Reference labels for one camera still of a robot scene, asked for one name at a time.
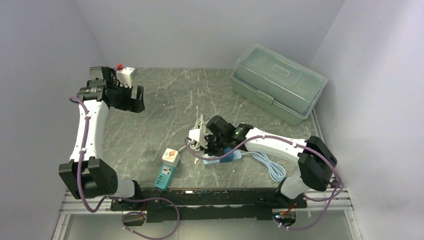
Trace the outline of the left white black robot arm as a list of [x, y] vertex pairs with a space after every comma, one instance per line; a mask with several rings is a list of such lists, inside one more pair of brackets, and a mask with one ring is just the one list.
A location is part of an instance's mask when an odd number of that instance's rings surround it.
[[134, 67], [90, 68], [90, 80], [71, 102], [78, 104], [79, 124], [75, 145], [68, 163], [60, 164], [58, 174], [75, 199], [101, 196], [124, 198], [131, 210], [144, 203], [135, 180], [120, 179], [104, 161], [104, 128], [110, 108], [140, 113], [145, 110], [144, 88], [133, 85]]

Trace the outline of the white cube socket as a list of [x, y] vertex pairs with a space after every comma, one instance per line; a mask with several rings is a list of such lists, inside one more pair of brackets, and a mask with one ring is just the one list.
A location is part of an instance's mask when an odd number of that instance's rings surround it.
[[180, 161], [180, 158], [179, 151], [171, 148], [167, 148], [161, 157], [163, 163], [171, 167], [176, 167]]

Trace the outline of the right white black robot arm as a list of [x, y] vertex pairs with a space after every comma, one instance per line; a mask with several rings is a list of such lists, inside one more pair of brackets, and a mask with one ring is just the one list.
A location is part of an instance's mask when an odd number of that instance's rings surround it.
[[321, 138], [310, 136], [296, 139], [268, 133], [249, 124], [234, 126], [223, 117], [215, 115], [195, 140], [209, 156], [222, 158], [227, 149], [258, 152], [291, 161], [296, 172], [280, 181], [275, 194], [276, 203], [289, 207], [299, 195], [308, 190], [324, 192], [334, 176], [337, 159]]

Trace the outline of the light blue power strip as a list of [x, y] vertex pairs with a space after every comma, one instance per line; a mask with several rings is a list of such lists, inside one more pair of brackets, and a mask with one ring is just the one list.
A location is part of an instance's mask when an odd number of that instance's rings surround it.
[[202, 161], [205, 166], [209, 166], [214, 164], [237, 162], [237, 161], [240, 161], [243, 157], [247, 157], [248, 155], [251, 155], [254, 159], [256, 159], [258, 162], [262, 163], [263, 165], [267, 167], [268, 174], [274, 182], [278, 183], [286, 179], [287, 177], [286, 169], [280, 164], [271, 161], [268, 155], [263, 152], [256, 152], [256, 151], [242, 152], [241, 150], [235, 150], [233, 153], [231, 153], [227, 157], [220, 158], [217, 160], [203, 159]]

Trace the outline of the teal power strip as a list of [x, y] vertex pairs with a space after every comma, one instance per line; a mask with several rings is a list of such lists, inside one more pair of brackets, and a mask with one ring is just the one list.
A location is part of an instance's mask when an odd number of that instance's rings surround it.
[[[204, 132], [204, 135], [206, 135], [207, 133], [207, 129], [206, 129], [206, 121], [204, 119], [204, 115], [201, 113], [200, 116], [198, 117], [198, 119], [196, 120], [193, 129], [201, 129]], [[195, 142], [193, 140], [191, 140], [189, 138], [188, 141], [188, 146], [192, 151], [200, 151], [201, 147], [205, 147], [204, 143], [203, 144], [199, 144], [198, 142]], [[179, 151], [179, 154], [181, 156], [181, 153], [184, 152], [187, 149], [187, 147], [185, 145], [183, 145], [182, 147], [180, 147], [179, 149], [175, 149], [177, 151]], [[162, 168], [156, 178], [156, 181], [154, 183], [154, 186], [160, 190], [166, 190], [168, 188], [169, 183], [171, 182], [172, 176], [175, 172], [175, 168], [176, 167], [172, 167], [169, 165], [166, 165], [163, 163]]]

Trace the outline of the blue cube adapter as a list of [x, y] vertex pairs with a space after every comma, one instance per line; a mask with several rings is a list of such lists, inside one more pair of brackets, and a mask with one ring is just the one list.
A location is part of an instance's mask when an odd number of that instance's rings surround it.
[[234, 158], [234, 154], [231, 152], [232, 151], [232, 149], [230, 148], [230, 147], [228, 147], [228, 148], [226, 148], [225, 150], [224, 150], [224, 155], [225, 155], [225, 157], [222, 157], [220, 160], [219, 160], [219, 163], [230, 163], [230, 162], [232, 162], [233, 161], [233, 158]]

